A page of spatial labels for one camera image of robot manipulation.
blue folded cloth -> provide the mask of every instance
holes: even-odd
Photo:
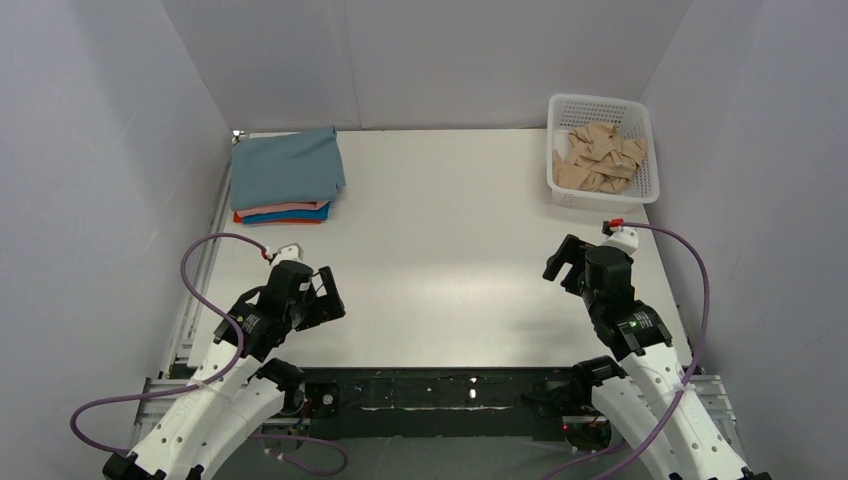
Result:
[[[289,210],[288,212],[261,213],[250,215],[241,219],[245,225],[269,222],[272,220],[326,220],[330,214],[330,204],[326,204],[318,210]]]
[[[232,151],[230,208],[336,199],[345,185],[335,127],[252,138]]]

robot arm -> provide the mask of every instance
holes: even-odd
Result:
[[[265,360],[292,329],[305,330],[345,314],[329,267],[318,271],[325,290],[319,295],[312,285],[315,274],[300,260],[296,244],[277,251],[268,283],[245,292],[228,312],[244,336],[235,365],[218,381],[206,383],[237,354],[236,332],[222,321],[189,381],[197,389],[176,398],[129,455],[112,455],[103,468],[107,479],[211,479],[267,418],[299,406],[302,372],[278,359]],[[256,303],[248,303],[257,294]]]
[[[684,372],[668,329],[653,308],[635,299],[630,255],[638,247],[636,231],[610,227],[607,222],[603,232],[608,238],[600,246],[568,235],[548,259],[543,274],[553,281],[566,263],[572,265],[561,286],[583,298],[595,333],[615,357],[601,357],[575,367],[577,372],[584,372],[578,379],[583,382],[583,391],[591,391],[591,403],[619,427],[629,444],[636,446],[682,391],[680,404],[665,429],[641,456],[655,478],[770,478],[751,473],[722,437],[697,393],[682,385]],[[623,388],[627,383],[622,380],[624,372],[642,391],[647,406]]]

gray floor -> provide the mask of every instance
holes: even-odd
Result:
[[[351,462],[338,480],[459,480],[539,479],[551,468],[574,457],[570,453],[529,445],[527,439],[502,438],[369,438],[341,442]],[[564,443],[548,446],[566,448]],[[588,462],[561,473],[556,479],[586,480],[612,466],[629,453]],[[297,457],[320,468],[339,461],[332,450],[304,446]],[[259,442],[248,441],[224,464],[215,480],[314,479],[297,468],[265,456]],[[616,475],[616,479],[650,480],[638,463]]]

blue-gray towel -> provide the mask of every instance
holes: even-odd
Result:
[[[335,127],[252,138],[232,151],[230,208],[336,199],[345,185]]]

pink folded cloth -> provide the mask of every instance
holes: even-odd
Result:
[[[261,215],[263,213],[288,212],[290,210],[321,210],[324,205],[329,202],[289,202],[278,203],[276,205],[266,205],[264,207],[248,208],[247,210],[237,210],[239,217],[249,217],[251,215]]]

